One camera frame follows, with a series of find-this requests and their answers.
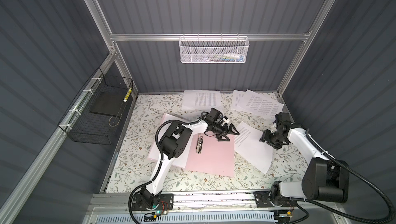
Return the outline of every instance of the dark gray panel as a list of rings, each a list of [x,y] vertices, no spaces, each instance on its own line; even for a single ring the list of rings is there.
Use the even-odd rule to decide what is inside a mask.
[[[324,0],[98,0],[113,33],[302,33]]]
[[[0,13],[0,95],[3,96],[0,205],[3,205],[80,88],[106,58],[108,49],[83,0],[0,0]],[[95,148],[66,142],[56,156],[58,162],[54,163],[67,163],[74,170],[87,171],[85,180],[89,183],[81,183],[79,190],[70,190],[78,180],[71,175],[55,177],[55,171],[49,170],[21,213],[30,211],[29,220],[44,220],[48,214],[44,212],[51,209],[53,213],[67,215],[56,223],[81,221],[75,207],[78,205],[81,212],[86,209],[90,194],[101,185],[113,150],[113,146]],[[56,183],[43,184],[46,178]],[[57,199],[62,187],[69,189],[62,199]],[[67,207],[63,202],[74,205]]]
[[[316,141],[396,202],[394,30],[396,0],[337,0],[284,99]],[[366,218],[387,213],[383,200],[356,178],[345,208]]]
[[[276,90],[299,41],[252,41],[245,63],[185,64],[176,41],[120,41],[136,86],[144,92]]]

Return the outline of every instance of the wire basket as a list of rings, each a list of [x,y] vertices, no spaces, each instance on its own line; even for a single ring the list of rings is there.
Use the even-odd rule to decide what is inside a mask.
[[[249,40],[247,37],[232,40],[186,40],[180,37],[179,47],[182,63],[244,63]]]
[[[67,133],[74,142],[85,142],[111,145],[117,142],[126,121],[127,113],[132,103],[132,97],[123,100],[116,116],[92,113],[91,108],[101,93],[109,95],[124,95],[131,92],[132,79],[114,75],[102,74],[90,90],[84,90],[85,96],[81,103],[68,112],[72,116],[65,124],[58,126]]]

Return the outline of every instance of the white mesh basket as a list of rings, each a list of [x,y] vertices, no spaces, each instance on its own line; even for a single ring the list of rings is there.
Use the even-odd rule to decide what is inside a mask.
[[[249,40],[247,37],[202,40],[180,37],[179,46],[182,63],[244,63]]]

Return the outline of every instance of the paper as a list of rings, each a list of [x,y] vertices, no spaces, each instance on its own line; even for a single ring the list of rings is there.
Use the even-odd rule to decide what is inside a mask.
[[[240,112],[248,112],[247,110],[238,105],[245,93],[246,92],[234,90],[234,92],[232,93],[231,109]]]
[[[224,110],[222,107],[215,107],[215,109],[217,109],[218,111],[220,111],[221,113],[223,113],[223,116],[225,115]],[[184,118],[186,120],[189,120],[190,122],[197,120],[198,118],[201,117],[201,113],[202,112],[210,112],[210,109],[207,110],[201,110],[201,111],[197,111],[197,112],[191,112],[191,113],[182,113],[182,114],[175,114],[178,117]]]
[[[266,174],[272,162],[272,147],[260,142],[263,132],[244,122],[236,129],[239,135],[235,136],[235,152]]]
[[[183,118],[175,117],[175,116],[172,116],[170,114],[166,114],[165,113],[164,116],[162,117],[161,124],[163,122],[166,122],[166,121],[172,120],[172,119],[188,122],[187,120],[185,120]],[[158,141],[161,139],[161,137],[164,135],[165,131],[169,128],[170,125],[171,124],[169,123],[169,124],[165,125],[163,128],[161,128],[161,131],[158,134]],[[187,159],[189,157],[189,154],[186,151],[190,151],[191,140],[192,140],[192,136],[190,137],[190,139],[189,139],[189,141],[187,143],[187,146],[184,149],[185,152],[183,152],[179,157],[177,157],[173,161],[173,165],[174,166],[182,167],[182,168],[186,167]],[[148,159],[152,159],[152,160],[158,160],[159,156],[160,156],[160,151],[158,150],[158,147],[155,144],[155,140],[154,140],[153,143],[151,144],[150,152],[149,152],[147,158]]]
[[[281,112],[283,108],[283,104],[270,99],[266,95],[250,90],[246,91],[238,104],[246,111],[272,121],[275,121],[275,115]]]
[[[233,134],[228,135],[229,142],[219,142],[215,137],[207,137],[201,133],[202,142],[201,153],[196,153],[195,148],[198,135],[192,137],[189,159],[186,170],[211,173],[221,176],[234,176],[234,138]]]
[[[221,106],[220,91],[184,91],[182,110],[205,110]]]

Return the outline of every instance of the floral tablecloth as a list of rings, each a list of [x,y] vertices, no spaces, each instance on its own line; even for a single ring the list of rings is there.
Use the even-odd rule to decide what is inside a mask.
[[[273,93],[268,94],[276,100]],[[237,127],[244,121],[261,131],[271,125],[257,115],[231,109],[232,94],[221,94],[224,111]],[[182,110],[182,94],[139,95],[106,192],[131,192],[150,179],[155,162],[147,159],[154,135],[164,113],[182,117],[195,110]],[[271,166],[263,174],[235,152],[234,177],[186,171],[171,167],[164,191],[243,190],[270,188],[274,181],[302,180],[307,168],[304,157],[294,145],[274,150]]]

